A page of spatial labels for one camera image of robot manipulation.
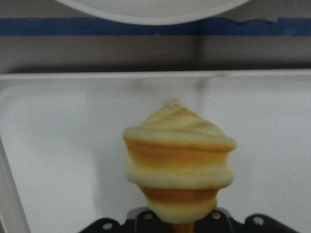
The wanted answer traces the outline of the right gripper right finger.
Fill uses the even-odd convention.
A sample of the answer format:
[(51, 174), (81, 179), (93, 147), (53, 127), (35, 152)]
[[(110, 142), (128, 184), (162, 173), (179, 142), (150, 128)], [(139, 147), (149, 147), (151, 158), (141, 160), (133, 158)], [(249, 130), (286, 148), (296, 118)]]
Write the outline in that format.
[(297, 231), (263, 214), (248, 216), (243, 223), (229, 212), (214, 210), (195, 225), (196, 233), (296, 233)]

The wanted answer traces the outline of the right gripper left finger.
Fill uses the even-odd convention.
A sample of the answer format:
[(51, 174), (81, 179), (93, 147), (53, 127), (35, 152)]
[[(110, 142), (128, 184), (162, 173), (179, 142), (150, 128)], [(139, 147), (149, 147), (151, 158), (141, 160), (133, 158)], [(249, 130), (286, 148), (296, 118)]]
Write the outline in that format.
[(112, 218), (101, 218), (91, 223), (89, 226), (81, 230), (81, 233), (140, 233), (138, 223), (146, 220), (151, 220), (155, 214), (151, 210), (130, 210), (126, 215), (126, 220), (123, 224)]

